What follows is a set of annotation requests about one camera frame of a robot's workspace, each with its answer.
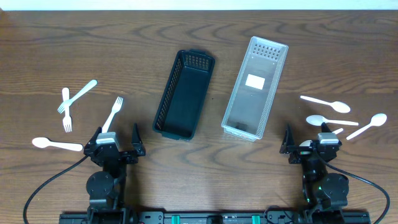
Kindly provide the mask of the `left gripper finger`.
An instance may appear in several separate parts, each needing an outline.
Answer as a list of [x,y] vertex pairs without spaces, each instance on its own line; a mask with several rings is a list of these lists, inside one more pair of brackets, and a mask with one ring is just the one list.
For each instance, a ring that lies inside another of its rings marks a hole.
[[140,137],[140,134],[139,134],[139,130],[138,130],[138,127],[137,127],[136,123],[134,123],[133,129],[132,129],[132,141],[131,141],[131,144],[133,146],[142,146],[142,140],[141,140],[141,137]]
[[102,132],[102,127],[98,127],[92,138],[88,141],[88,146],[96,144],[97,137],[101,132]]

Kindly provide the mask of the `white plastic fork vertical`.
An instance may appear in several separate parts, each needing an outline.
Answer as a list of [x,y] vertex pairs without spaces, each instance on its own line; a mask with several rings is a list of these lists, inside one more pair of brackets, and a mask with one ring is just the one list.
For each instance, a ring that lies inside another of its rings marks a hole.
[[[62,89],[62,97],[63,101],[67,101],[70,99],[70,90],[65,87]],[[70,116],[70,109],[68,105],[64,106],[65,116],[63,118],[63,127],[66,133],[72,132],[72,117]]]

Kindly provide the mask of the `black plastic basket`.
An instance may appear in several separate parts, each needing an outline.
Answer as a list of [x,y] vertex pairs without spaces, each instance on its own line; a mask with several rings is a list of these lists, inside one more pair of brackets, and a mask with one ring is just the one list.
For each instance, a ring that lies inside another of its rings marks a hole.
[[165,138],[194,137],[215,66],[201,50],[179,50],[159,103],[152,129]]

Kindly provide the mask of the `clear plastic basket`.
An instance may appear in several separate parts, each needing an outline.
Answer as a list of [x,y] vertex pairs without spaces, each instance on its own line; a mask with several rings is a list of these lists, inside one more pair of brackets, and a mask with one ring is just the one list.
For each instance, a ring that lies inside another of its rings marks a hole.
[[[221,123],[225,133],[252,142],[263,137],[288,50],[285,44],[251,37]],[[249,74],[265,78],[262,90],[245,85]]]

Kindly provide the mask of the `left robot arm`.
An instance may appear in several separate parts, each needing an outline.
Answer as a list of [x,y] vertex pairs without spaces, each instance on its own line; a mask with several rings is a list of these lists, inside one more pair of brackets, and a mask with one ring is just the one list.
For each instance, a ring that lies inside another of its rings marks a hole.
[[92,174],[86,183],[90,199],[87,223],[138,223],[134,209],[124,204],[127,165],[136,164],[146,150],[137,124],[132,128],[132,149],[120,151],[115,133],[104,133],[99,127],[87,142],[83,153],[103,170]]

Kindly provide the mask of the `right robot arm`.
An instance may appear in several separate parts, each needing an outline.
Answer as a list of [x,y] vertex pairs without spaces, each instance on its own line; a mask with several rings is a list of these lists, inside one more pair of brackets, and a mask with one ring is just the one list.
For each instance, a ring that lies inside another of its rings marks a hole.
[[285,129],[281,154],[289,155],[289,164],[302,167],[302,188],[307,206],[293,214],[292,223],[344,223],[341,208],[348,204],[349,180],[343,174],[329,173],[326,163],[336,157],[342,145],[325,123],[309,146],[294,143],[290,126]]

